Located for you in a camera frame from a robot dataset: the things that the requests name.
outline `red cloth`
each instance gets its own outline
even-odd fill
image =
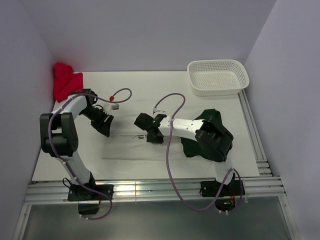
[[[84,89],[83,74],[74,73],[72,66],[57,62],[54,66],[53,96],[58,103],[66,100],[71,92]]]

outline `green cloth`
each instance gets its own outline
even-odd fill
[[[194,120],[205,119],[207,116],[215,116],[217,119],[220,120],[220,122],[222,124],[221,114],[220,114],[219,111],[217,111],[215,109],[206,109],[206,110],[204,110],[201,113],[201,115],[198,116]],[[182,143],[182,146],[183,146],[184,155],[187,158],[193,158],[195,156],[201,156],[203,158],[206,158],[203,155],[202,150],[201,150],[201,148],[200,148],[200,146],[199,146],[197,141],[191,140],[189,138],[181,137],[181,143]]]

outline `gray wall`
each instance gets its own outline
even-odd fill
[[[303,239],[320,236],[320,1],[278,0],[245,67],[247,94]]]
[[[245,62],[276,0],[20,0],[76,71],[185,70]]]
[[[13,236],[51,109],[53,57],[18,0],[0,1],[0,239]]]

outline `purple cable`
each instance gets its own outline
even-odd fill
[[[165,164],[166,164],[166,169],[167,169],[167,172],[168,172],[168,175],[169,175],[169,179],[170,179],[171,185],[172,185],[172,187],[173,187],[176,195],[178,196],[178,198],[182,201],[182,203],[183,203],[184,205],[186,205],[189,209],[191,209],[191,210],[193,210],[193,211],[195,211],[195,212],[204,212],[204,211],[210,209],[210,208],[215,204],[216,200],[218,199],[218,197],[219,197],[219,195],[220,195],[220,193],[221,193],[221,191],[222,191],[222,188],[223,188],[223,186],[224,186],[224,183],[226,182],[227,177],[228,177],[228,175],[232,172],[232,170],[234,170],[234,172],[237,174],[239,180],[240,180],[241,178],[240,178],[240,175],[239,175],[239,173],[238,173],[237,170],[235,170],[234,168],[233,168],[233,169],[230,168],[230,169],[228,170],[228,172],[226,173],[226,175],[224,176],[224,178],[223,178],[223,180],[222,180],[222,183],[221,183],[221,185],[220,185],[220,187],[219,187],[219,189],[218,189],[218,192],[216,193],[216,195],[215,195],[215,197],[213,198],[212,202],[211,202],[208,206],[206,206],[206,207],[204,207],[204,208],[195,208],[194,206],[192,206],[191,204],[189,204],[186,200],[184,200],[184,198],[181,196],[181,194],[180,194],[180,192],[179,192],[179,190],[178,190],[178,188],[177,188],[177,186],[176,186],[176,184],[175,184],[175,182],[174,182],[174,179],[173,179],[173,177],[172,177],[172,174],[171,174],[171,170],[170,170],[170,166],[169,166],[169,150],[170,150],[170,144],[171,144],[171,139],[172,139],[173,130],[174,130],[173,119],[174,119],[174,117],[176,116],[176,114],[179,112],[179,110],[185,105],[186,97],[185,97],[183,94],[178,93],[178,92],[170,93],[170,94],[164,96],[163,98],[161,98],[161,99],[157,102],[157,104],[154,106],[154,108],[156,109],[157,106],[158,106],[164,99],[166,99],[167,97],[170,97],[170,96],[172,96],[172,95],[181,96],[181,97],[183,98],[183,102],[182,102],[182,104],[177,108],[177,110],[176,110],[176,111],[172,114],[172,116],[171,116],[171,121],[170,121],[170,134],[169,134],[169,139],[168,139],[168,143],[167,143],[167,146],[166,146],[166,152],[165,152]],[[242,186],[242,184],[240,184],[240,189],[241,189],[241,194],[240,194],[239,203],[234,207],[234,209],[232,209],[231,211],[229,211],[229,213],[231,213],[231,212],[233,212],[234,210],[236,210],[236,209],[238,208],[238,206],[240,205],[240,203],[241,203],[241,200],[242,200],[242,197],[243,197],[243,186]]]
[[[124,103],[124,102],[128,101],[128,100],[131,98],[131,96],[132,96],[132,91],[131,91],[131,89],[130,89],[130,88],[127,88],[127,87],[126,87],[126,88],[122,88],[122,89],[116,91],[116,92],[112,95],[112,96],[115,96],[116,94],[118,94],[119,92],[124,91],[124,90],[128,90],[128,91],[130,92],[130,95],[129,95],[125,100],[121,100],[121,101],[108,101],[108,100],[105,100],[105,99],[103,99],[103,98],[101,98],[101,97],[98,97],[98,96],[96,96],[96,95],[89,94],[89,93],[79,93],[79,94],[76,94],[76,95],[72,96],[71,98],[69,98],[69,99],[59,108],[59,110],[57,110],[57,111],[52,115],[52,117],[51,117],[50,120],[49,120],[49,125],[48,125],[49,142],[50,142],[50,146],[51,146],[52,151],[53,151],[53,153],[55,154],[55,156],[56,156],[57,158],[59,158],[60,160],[62,160],[63,162],[65,162],[65,166],[67,167],[67,169],[69,170],[69,172],[71,173],[71,175],[73,176],[73,178],[75,178],[76,182],[77,182],[81,187],[83,187],[84,189],[86,189],[86,190],[88,190],[88,191],[90,191],[90,192],[99,194],[99,195],[105,197],[106,199],[108,199],[108,200],[110,201],[110,208],[109,208],[109,210],[108,210],[105,214],[103,214],[103,215],[101,215],[101,216],[97,216],[97,217],[86,217],[86,216],[83,216],[83,215],[82,215],[83,218],[88,219],[88,220],[98,220],[98,219],[102,219],[102,218],[104,218],[105,216],[107,216],[107,215],[111,212],[111,209],[112,209],[112,206],[113,206],[112,200],[110,199],[109,196],[107,196],[107,195],[104,194],[103,192],[100,192],[100,191],[96,191],[96,190],[94,190],[94,189],[91,189],[91,188],[85,186],[82,182],[80,182],[80,180],[77,178],[76,174],[74,173],[74,171],[72,170],[72,168],[71,168],[70,165],[68,164],[68,161],[67,161],[64,157],[62,157],[62,156],[59,155],[59,153],[57,152],[57,150],[56,150],[56,148],[55,148],[53,139],[52,139],[52,132],[51,132],[52,122],[53,122],[54,118],[55,118],[59,113],[61,113],[62,110],[63,110],[73,99],[75,99],[75,98],[77,98],[77,97],[80,97],[80,96],[90,96],[90,97],[94,97],[94,98],[99,99],[99,100],[101,100],[101,101],[103,101],[103,102],[106,102],[106,103],[120,104],[120,103]]]

